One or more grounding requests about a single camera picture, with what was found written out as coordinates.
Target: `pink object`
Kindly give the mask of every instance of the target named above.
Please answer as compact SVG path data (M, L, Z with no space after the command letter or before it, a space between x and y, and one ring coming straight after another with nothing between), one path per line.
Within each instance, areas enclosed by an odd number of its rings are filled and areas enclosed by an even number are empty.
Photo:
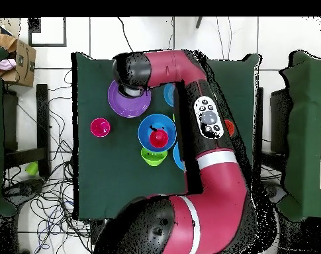
M17 66L17 63L13 58L8 60L1 60L0 62L0 70L9 71Z
M110 123L104 118L96 118L91 123L91 132L98 138L103 138L111 130Z
M226 149L216 149L212 153L223 151ZM203 193L186 198L199 217L199 244L196 244L198 247L195 254L213 254L222 251L236 235L242 219L247 188L236 162L211 163L200 172ZM194 220L192 212L180 199L178 196L169 197L175 221L181 227L174 227L163 254L188 254L193 247L193 231L197 225L188 223Z
M185 85L194 81L205 80L204 70L196 66L183 50L162 52L146 52L145 56L151 64L150 88L170 82L184 80Z
M168 134L165 130L156 130L150 135L150 143L155 148L162 148L168 143Z

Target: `green bowl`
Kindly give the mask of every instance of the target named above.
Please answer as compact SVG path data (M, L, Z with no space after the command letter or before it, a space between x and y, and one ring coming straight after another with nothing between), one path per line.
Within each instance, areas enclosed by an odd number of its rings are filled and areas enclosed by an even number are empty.
M145 160L145 162L148 163L151 167L157 167L166 158L167 151L154 153L154 152L148 151L145 148L142 148L141 155L142 155L142 158Z

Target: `white stripe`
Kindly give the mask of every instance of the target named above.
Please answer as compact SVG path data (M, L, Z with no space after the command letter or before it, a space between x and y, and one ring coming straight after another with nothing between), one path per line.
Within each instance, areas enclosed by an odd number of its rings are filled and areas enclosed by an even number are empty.
M193 203L185 196L178 196L179 198L182 198L184 202L186 202L187 207L189 208L189 211L192 216L192 221L195 222L195 226L193 227L193 243L191 252L189 254L195 254L198 250L199 243L200 243L200 223L199 223L199 217L198 213L195 210L195 206Z
M200 170L216 163L237 163L237 159L232 151L216 151L198 158Z

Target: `purple plate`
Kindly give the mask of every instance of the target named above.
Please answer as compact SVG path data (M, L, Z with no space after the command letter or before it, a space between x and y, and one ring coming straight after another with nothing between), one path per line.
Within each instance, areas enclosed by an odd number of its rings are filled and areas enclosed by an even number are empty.
M151 91L144 91L141 97L129 99L118 92L116 81L111 83L108 93L109 104L118 115L125 118L140 116L146 111L151 103Z

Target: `pink bowl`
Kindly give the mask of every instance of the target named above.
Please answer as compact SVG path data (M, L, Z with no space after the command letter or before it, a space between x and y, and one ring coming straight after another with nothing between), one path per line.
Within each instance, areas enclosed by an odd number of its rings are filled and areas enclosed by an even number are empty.
M96 118L91 123L91 132L98 138L103 138L109 134L111 125L109 121L104 118Z

